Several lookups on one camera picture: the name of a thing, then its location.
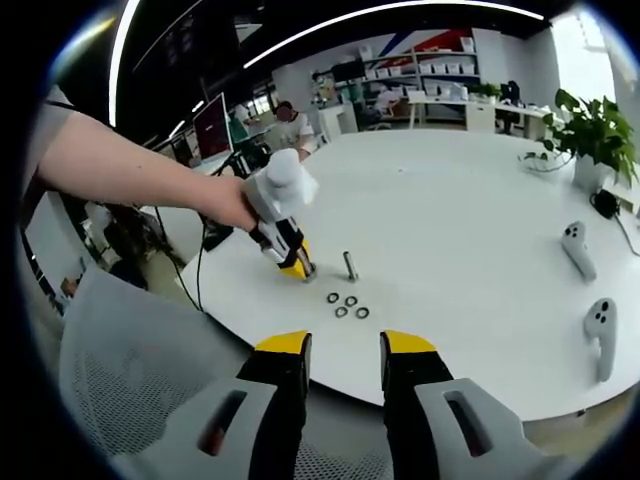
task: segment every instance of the metal peg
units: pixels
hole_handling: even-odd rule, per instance
[[[353,283],[357,282],[358,272],[356,272],[356,267],[353,265],[351,254],[349,252],[344,252],[342,256],[344,257],[344,263],[347,264],[347,270],[349,270],[349,281]]]

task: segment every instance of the hand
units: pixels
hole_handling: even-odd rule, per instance
[[[239,177],[203,177],[194,192],[195,209],[205,217],[250,232],[258,224],[253,209],[242,194],[244,180]]]
[[[300,161],[300,163],[303,163],[307,159],[307,157],[311,155],[304,148],[296,148],[296,151],[298,152],[298,160]]]

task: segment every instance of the ceiling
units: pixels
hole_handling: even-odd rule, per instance
[[[188,118],[191,107],[202,98],[200,79],[210,89],[224,89],[232,96],[242,96],[254,83],[268,78],[275,68],[371,36],[420,29],[478,27],[527,38],[548,26],[546,21],[482,7],[397,8],[320,29],[252,67],[242,68],[244,63],[269,47],[309,27],[388,3],[391,0],[349,0],[311,6],[299,0],[141,0],[120,64],[118,128],[137,142],[144,142],[156,134],[164,137],[181,119]],[[573,2],[513,0],[498,3],[538,13],[548,19]],[[247,24],[253,25],[248,36]],[[235,35],[236,25],[243,25],[240,35],[246,38],[241,43]],[[107,119],[108,65],[114,35],[112,28],[65,79],[70,99],[103,121]],[[187,50],[183,48],[185,43],[190,44]],[[174,62],[173,69],[167,69],[173,55],[170,52],[174,50],[180,54],[179,59]]]

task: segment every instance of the ceiling light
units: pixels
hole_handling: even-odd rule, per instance
[[[116,126],[116,93],[118,90],[118,71],[120,70],[120,59],[124,50],[124,41],[127,38],[127,32],[131,26],[133,15],[136,13],[140,0],[129,0],[124,7],[116,39],[113,43],[113,52],[111,53],[111,67],[109,68],[109,123],[112,127]]]
[[[171,130],[171,133],[169,134],[169,138],[167,138],[167,140],[171,140],[171,138],[173,138],[173,136],[176,134],[176,132],[178,130],[180,130],[183,125],[184,125],[184,120],[180,120],[180,123],[178,125],[176,125],[176,128]]]
[[[537,13],[529,12],[521,8],[515,8],[508,5],[501,5],[499,3],[481,2],[477,0],[410,0],[406,2],[389,3],[387,5],[379,5],[377,7],[365,8],[364,10],[358,10],[356,12],[347,13],[346,15],[341,15],[340,17],[332,18],[331,20],[322,22],[314,27],[307,28],[306,30],[303,30],[300,33],[296,33],[294,36],[289,37],[286,40],[283,40],[282,42],[262,52],[260,55],[258,55],[254,59],[249,60],[247,63],[244,64],[244,68],[249,68],[254,63],[259,62],[267,55],[272,54],[273,52],[284,47],[285,45],[288,45],[289,43],[294,42],[299,38],[304,37],[305,35],[316,32],[324,27],[328,27],[329,25],[343,22],[345,20],[350,20],[352,18],[359,17],[361,15],[366,15],[368,13],[380,12],[383,10],[391,10],[393,8],[419,7],[419,6],[425,6],[425,5],[464,5],[468,7],[494,8],[496,10],[504,10],[507,12],[525,15],[527,17],[531,17],[536,20],[544,20],[544,17],[542,15],[538,15]]]
[[[200,100],[196,106],[191,109],[191,113],[196,113],[196,110],[198,110],[202,105],[204,105],[204,100]]]

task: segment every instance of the black cable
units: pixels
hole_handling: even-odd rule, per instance
[[[160,230],[162,230],[162,236],[164,237],[164,241],[168,242],[168,237],[167,237],[167,232],[164,229],[164,224],[162,223],[162,218],[160,218],[160,211],[158,210],[158,207],[153,207],[154,210],[156,211],[156,217],[158,217],[158,223],[160,224]],[[173,260],[173,258],[171,258],[171,255],[167,255],[167,257],[169,257],[169,260],[171,260],[171,264],[173,265],[173,268],[176,271],[176,274],[178,275],[178,280],[180,280],[180,285],[182,285],[182,288],[184,290],[184,293],[187,295],[187,297],[189,297],[189,300],[191,300],[191,303],[193,304],[193,307],[196,310],[200,310],[202,311],[202,308],[198,308],[198,305],[196,304],[196,302],[193,300],[193,298],[191,297],[191,295],[189,295],[189,291],[187,290],[186,285],[184,284],[184,280],[182,280],[182,275],[180,274],[180,269],[178,268],[178,265],[176,265],[176,262]],[[198,284],[198,293],[200,291],[199,285],[199,278],[196,279],[196,282]]]
[[[202,251],[204,250],[203,246],[204,246],[204,237],[205,237],[206,231],[207,231],[207,227],[203,221],[202,222],[202,238],[200,238],[200,251],[198,252],[198,268],[196,269],[196,289],[198,290],[198,305],[200,306],[201,312],[204,312],[204,309],[202,308],[202,299],[200,297],[200,264],[202,263]]]
[[[627,229],[624,228],[624,225],[622,224],[622,221],[620,220],[620,216],[616,215],[615,216],[616,222],[618,222],[618,225],[620,225],[620,228],[622,229],[622,233],[624,234],[624,238],[626,238],[627,243],[629,244],[629,248],[631,249],[631,253],[633,253],[636,257],[640,257],[640,253],[638,253],[635,248],[633,248],[633,243],[631,242],[631,237],[629,237],[629,233],[627,232]]]
[[[228,159],[227,161],[224,162],[223,165],[220,166],[220,168],[218,168],[218,170],[216,170],[215,172],[213,172],[213,174],[211,174],[212,177],[219,177],[222,175],[222,170],[224,170],[228,165],[230,165],[233,161],[236,160],[236,157],[238,157],[238,152],[234,152]],[[164,229],[164,224],[162,223],[162,218],[160,218],[160,211],[158,210],[158,207],[153,207],[155,212],[156,212],[156,216],[158,217],[158,223],[160,224],[160,230],[162,230],[162,236],[164,237],[164,241],[165,243],[169,243],[169,238],[167,237],[167,232]],[[176,271],[176,274],[178,275],[178,280],[180,280],[180,285],[182,285],[182,288],[184,290],[184,293],[186,293],[187,297],[189,297],[189,300],[191,300],[191,303],[193,304],[193,306],[196,308],[196,310],[200,310],[201,312],[204,312],[204,308],[202,307],[202,296],[200,294],[200,266],[202,265],[202,251],[204,250],[204,239],[206,236],[206,232],[207,232],[207,226],[205,224],[205,220],[204,217],[200,217],[200,220],[202,220],[202,236],[200,237],[200,249],[198,251],[198,267],[196,269],[196,291],[198,293],[198,303],[196,304],[195,300],[193,299],[193,297],[191,297],[191,295],[189,294],[187,287],[184,284],[184,280],[182,280],[182,275],[180,274],[180,269],[178,268],[178,265],[176,265],[176,263],[173,261],[173,258],[171,258],[170,255],[167,255],[167,257],[169,257],[169,260],[171,260],[171,263],[173,265],[173,268]]]

